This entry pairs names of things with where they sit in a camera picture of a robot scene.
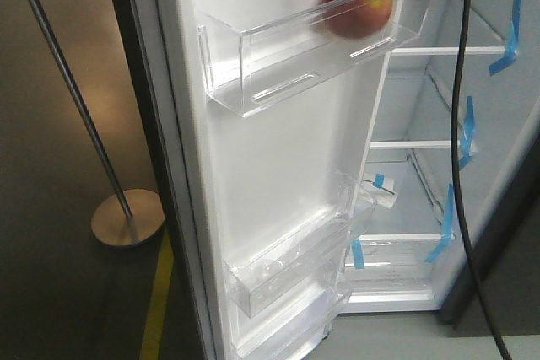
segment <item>refrigerator shelf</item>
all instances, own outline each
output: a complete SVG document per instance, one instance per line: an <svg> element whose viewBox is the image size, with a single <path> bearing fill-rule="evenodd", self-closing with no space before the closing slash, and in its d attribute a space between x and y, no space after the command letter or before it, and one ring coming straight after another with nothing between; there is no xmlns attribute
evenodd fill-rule
<svg viewBox="0 0 540 360"><path fill-rule="evenodd" d="M404 21L405 1L392 0L386 25L365 38L331 31L340 30L336 27L344 16L359 10L369 13L370 1L305 0L303 8L295 4L289 8L293 13L286 15L272 4L264 7L275 13L250 11L248 4L243 13L222 11L228 14L225 19L201 8L198 35L209 98L240 116L256 114L415 38L429 5L429 0L414 0L414 13ZM267 20L261 21L261 15Z"/></svg>
<svg viewBox="0 0 540 360"><path fill-rule="evenodd" d="M347 221L334 219L301 228L246 266L225 263L229 297L252 318L328 261L338 268L348 232Z"/></svg>
<svg viewBox="0 0 540 360"><path fill-rule="evenodd" d="M335 266L328 266L333 271ZM350 286L343 276L334 276L333 284L312 286L305 296L280 312L275 320L268 322L264 330L251 334L241 346L233 345L236 360L284 360L309 345L311 337L322 333L341 312L350 297Z"/></svg>
<svg viewBox="0 0 540 360"><path fill-rule="evenodd" d="M405 15L407 10L414 10L414 1L404 1L403 19L407 18ZM462 9L463 0L431 0L418 38L409 41L407 46L394 49L392 56L409 56L410 61L411 56L457 55ZM445 39L442 40L438 34L443 21L447 31ZM469 41L466 53L468 55L505 53L505 40L474 9L471 10L469 17Z"/></svg>
<svg viewBox="0 0 540 360"><path fill-rule="evenodd" d="M370 143L370 162L404 160L408 150L450 149L451 91L436 73L418 76L414 72L386 78ZM464 115L461 107L461 125ZM473 141L472 150L476 152L476 148Z"/></svg>
<svg viewBox="0 0 540 360"><path fill-rule="evenodd" d="M377 205L361 224L364 268L354 267L352 250L346 256L353 294L345 312L435 309L433 265L424 260L440 241L440 203L430 197L411 158L369 163L365 170L393 178L397 199L392 208Z"/></svg>

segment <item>glass shelf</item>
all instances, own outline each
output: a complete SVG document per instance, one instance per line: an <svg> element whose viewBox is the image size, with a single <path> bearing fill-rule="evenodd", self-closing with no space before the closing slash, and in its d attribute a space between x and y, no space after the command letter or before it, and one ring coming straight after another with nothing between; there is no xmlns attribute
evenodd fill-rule
<svg viewBox="0 0 540 360"><path fill-rule="evenodd" d="M311 337L322 333L341 312L350 297L350 286L332 264L324 266L323 277L308 286L297 302L280 311L264 328L255 330L241 345L233 345L236 360L284 360L310 344Z"/></svg>
<svg viewBox="0 0 540 360"><path fill-rule="evenodd" d="M415 11L416 0L405 0L403 18L408 10ZM459 29L461 27L463 0L431 0L428 13L417 39L392 51L392 56L457 55ZM445 38L438 31L444 22ZM474 9L469 18L468 55L501 55L505 41Z"/></svg>
<svg viewBox="0 0 540 360"><path fill-rule="evenodd" d="M397 199L392 208L377 205L364 221L359 236L364 268L354 267L350 249L345 257L345 277L353 289L345 312L392 311L400 305L401 310L433 309L433 265L424 260L440 242L440 204L429 197L412 158L367 164L366 171L393 178Z"/></svg>
<svg viewBox="0 0 540 360"><path fill-rule="evenodd" d="M201 9L199 44L208 96L240 116L255 114L415 38L429 5L414 0L414 14L403 20L404 0L392 0L391 17L374 34L351 39L332 32L338 32L343 16L370 13L369 1L314 5L310 0L306 8L266 22L257 19L260 13L249 19L230 12L223 19Z"/></svg>
<svg viewBox="0 0 540 360"><path fill-rule="evenodd" d="M435 73L386 78L369 161L395 160L409 149L450 149L450 90ZM460 109L460 124L464 109Z"/></svg>

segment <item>door shelf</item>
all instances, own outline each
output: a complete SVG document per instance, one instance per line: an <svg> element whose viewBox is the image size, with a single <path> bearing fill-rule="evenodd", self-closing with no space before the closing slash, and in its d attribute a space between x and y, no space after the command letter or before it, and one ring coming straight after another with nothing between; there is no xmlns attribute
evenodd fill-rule
<svg viewBox="0 0 540 360"><path fill-rule="evenodd" d="M328 261L338 268L348 237L348 221L334 219L301 229L247 266L225 264L229 297L253 317Z"/></svg>
<svg viewBox="0 0 540 360"><path fill-rule="evenodd" d="M240 12L222 19L201 9L198 35L208 96L240 116L251 116L418 35L429 0L415 0L414 16L406 22L403 0L391 0L387 23L364 38L332 32L339 32L353 13L372 13L370 2L380 1L306 0L303 9L275 13L267 21L258 20L262 13L257 9L252 19Z"/></svg>
<svg viewBox="0 0 540 360"><path fill-rule="evenodd" d="M323 268L334 274L332 285L323 283L307 288L299 302L292 303L264 330L251 334L239 347L233 345L236 360L287 359L310 344L313 335L338 316L348 302L350 286L343 276L336 278L335 265Z"/></svg>

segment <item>yellow floor line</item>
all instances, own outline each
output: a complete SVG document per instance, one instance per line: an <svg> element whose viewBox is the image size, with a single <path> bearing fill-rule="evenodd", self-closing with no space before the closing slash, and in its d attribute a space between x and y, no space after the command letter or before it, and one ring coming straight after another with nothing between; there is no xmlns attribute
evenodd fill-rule
<svg viewBox="0 0 540 360"><path fill-rule="evenodd" d="M163 233L161 250L159 251L158 265L156 266L154 286L148 307L146 325L144 326L143 342L139 360L158 360L159 348L165 311L167 309L167 297L169 296L170 275L172 273L174 258L170 247L167 230Z"/></svg>

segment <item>round metal base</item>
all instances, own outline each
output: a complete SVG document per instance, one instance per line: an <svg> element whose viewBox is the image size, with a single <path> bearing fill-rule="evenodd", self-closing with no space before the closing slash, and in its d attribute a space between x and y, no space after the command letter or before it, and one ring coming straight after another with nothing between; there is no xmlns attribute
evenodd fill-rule
<svg viewBox="0 0 540 360"><path fill-rule="evenodd" d="M110 196L95 210L92 233L102 243L115 247L141 244L155 234L165 220L159 195L149 190L124 191L133 217L127 219L116 196Z"/></svg>

